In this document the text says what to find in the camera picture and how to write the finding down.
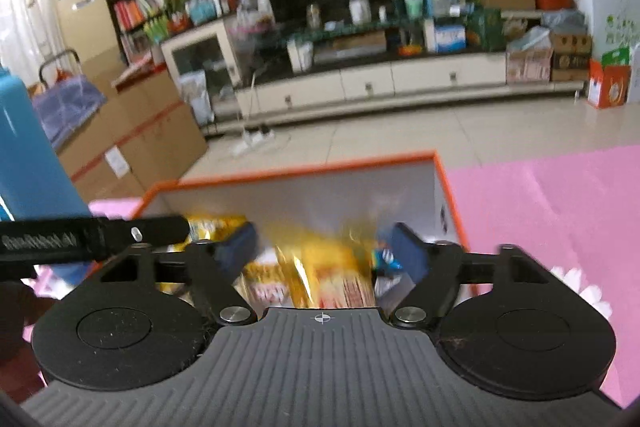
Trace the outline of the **white power strip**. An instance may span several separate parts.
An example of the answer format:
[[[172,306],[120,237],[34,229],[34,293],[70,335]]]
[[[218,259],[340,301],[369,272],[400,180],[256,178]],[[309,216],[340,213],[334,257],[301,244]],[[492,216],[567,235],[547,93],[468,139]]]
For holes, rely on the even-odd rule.
[[[260,130],[255,132],[244,131],[239,142],[231,147],[231,154],[233,157],[243,156],[272,141],[275,137],[276,135],[272,130],[267,132]]]

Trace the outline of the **orange cardboard box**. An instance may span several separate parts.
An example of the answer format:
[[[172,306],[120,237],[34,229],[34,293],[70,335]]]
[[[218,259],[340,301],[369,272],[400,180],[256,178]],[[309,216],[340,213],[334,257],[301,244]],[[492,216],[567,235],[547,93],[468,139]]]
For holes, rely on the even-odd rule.
[[[241,216],[258,230],[299,225],[328,234],[352,221],[381,230],[399,225],[421,254],[401,257],[413,288],[397,306],[420,308],[434,319],[462,294],[458,271],[466,238],[434,152],[163,182],[143,196],[134,217],[165,215]]]

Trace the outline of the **blue thermos jug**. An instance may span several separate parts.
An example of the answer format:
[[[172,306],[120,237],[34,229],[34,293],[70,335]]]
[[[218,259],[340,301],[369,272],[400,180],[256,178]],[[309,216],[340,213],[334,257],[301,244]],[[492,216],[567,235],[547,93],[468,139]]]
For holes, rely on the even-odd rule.
[[[88,217],[32,107],[24,82],[1,71],[0,186],[3,221]]]

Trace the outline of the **pink flowered tablecloth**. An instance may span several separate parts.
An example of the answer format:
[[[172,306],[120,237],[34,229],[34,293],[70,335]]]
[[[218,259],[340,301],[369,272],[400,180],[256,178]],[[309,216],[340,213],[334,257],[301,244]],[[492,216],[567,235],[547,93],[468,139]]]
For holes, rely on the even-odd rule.
[[[605,233],[605,225],[620,225],[626,215],[618,202],[591,202],[583,179],[572,173],[562,182],[548,170],[507,165],[447,178],[466,238],[463,249],[495,254],[502,245],[514,245],[580,297],[582,286],[601,283],[604,297],[620,300],[634,276],[630,260],[639,243],[629,234]],[[219,329],[204,353],[182,372],[126,391],[47,384],[24,409],[43,426],[636,422],[637,326],[622,327],[616,319],[607,319],[616,350],[597,390],[557,400],[509,399],[450,369],[429,335],[390,323],[390,312],[412,288],[404,270],[400,283],[373,308],[361,309],[260,309],[239,293],[256,312],[256,322]]]

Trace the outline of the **large cardboard boxes stack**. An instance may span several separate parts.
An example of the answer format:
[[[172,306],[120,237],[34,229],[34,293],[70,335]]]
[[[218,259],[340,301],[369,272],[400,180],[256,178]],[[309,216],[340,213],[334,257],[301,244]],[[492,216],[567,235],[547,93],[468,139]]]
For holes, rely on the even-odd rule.
[[[119,50],[81,63],[106,102],[58,152],[85,202],[138,197],[180,179],[207,150],[192,114],[164,65],[126,76]]]

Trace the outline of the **white tv cabinet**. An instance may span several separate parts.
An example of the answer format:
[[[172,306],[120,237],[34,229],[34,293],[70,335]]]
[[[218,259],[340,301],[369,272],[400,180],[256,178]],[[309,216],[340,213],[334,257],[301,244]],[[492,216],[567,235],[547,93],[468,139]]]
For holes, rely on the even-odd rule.
[[[538,79],[511,81],[504,52],[462,50],[408,57],[371,55],[280,78],[263,72],[240,84],[234,91],[236,107],[231,118],[214,122],[207,132],[217,135],[262,124],[276,127],[490,98],[555,93],[578,96],[586,90],[585,77],[553,82],[550,69],[543,67],[540,71],[542,76]]]

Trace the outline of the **white glass door cabinet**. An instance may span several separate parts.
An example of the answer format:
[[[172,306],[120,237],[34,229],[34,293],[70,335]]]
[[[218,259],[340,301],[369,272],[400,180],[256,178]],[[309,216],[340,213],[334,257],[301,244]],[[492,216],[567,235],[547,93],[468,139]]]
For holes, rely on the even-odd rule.
[[[235,87],[241,69],[223,20],[212,20],[161,45],[169,75],[196,122],[223,124],[240,116]]]

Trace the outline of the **gold clear cake packet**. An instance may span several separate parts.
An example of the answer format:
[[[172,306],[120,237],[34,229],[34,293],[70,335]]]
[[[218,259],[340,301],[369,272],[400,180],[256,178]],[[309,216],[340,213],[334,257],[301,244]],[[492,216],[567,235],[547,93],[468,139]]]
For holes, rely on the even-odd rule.
[[[265,229],[297,309],[361,309],[376,305],[372,229],[324,233],[292,223]]]

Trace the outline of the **yellow kaka fries packet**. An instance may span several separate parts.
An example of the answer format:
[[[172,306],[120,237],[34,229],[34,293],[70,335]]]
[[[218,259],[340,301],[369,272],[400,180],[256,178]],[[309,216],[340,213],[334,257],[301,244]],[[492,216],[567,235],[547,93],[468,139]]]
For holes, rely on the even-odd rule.
[[[279,262],[250,262],[243,277],[250,300],[258,308],[292,306],[288,280]]]

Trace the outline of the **blue cookie packet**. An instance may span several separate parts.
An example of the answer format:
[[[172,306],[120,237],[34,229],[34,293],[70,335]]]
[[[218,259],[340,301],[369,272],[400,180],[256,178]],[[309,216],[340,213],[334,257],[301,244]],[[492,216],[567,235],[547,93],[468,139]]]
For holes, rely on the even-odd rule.
[[[404,271],[401,263],[396,259],[390,242],[384,237],[374,241],[371,254],[371,269],[382,274],[396,274]]]

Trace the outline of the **yellow egg cake packet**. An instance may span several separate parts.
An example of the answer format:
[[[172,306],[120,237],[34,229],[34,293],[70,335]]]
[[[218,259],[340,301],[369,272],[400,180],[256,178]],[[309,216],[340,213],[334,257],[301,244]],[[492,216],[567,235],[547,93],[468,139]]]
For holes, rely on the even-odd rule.
[[[189,222],[190,232],[184,242],[167,248],[171,253],[184,251],[186,246],[199,241],[219,242],[228,239],[236,229],[247,222],[244,216],[191,215],[186,217],[186,220]]]

